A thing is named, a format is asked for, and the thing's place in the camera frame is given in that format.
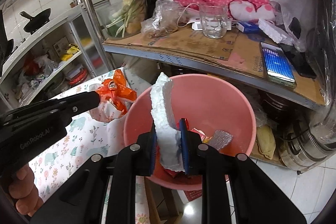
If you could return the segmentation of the person's left hand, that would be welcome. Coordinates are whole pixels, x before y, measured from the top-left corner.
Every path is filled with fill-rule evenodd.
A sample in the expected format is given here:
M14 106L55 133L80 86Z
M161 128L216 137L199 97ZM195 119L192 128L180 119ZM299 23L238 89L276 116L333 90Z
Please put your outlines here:
M15 206L21 215L32 217L43 205L34 184L34 173L28 164L16 172L15 179L9 186L9 194L17 200Z

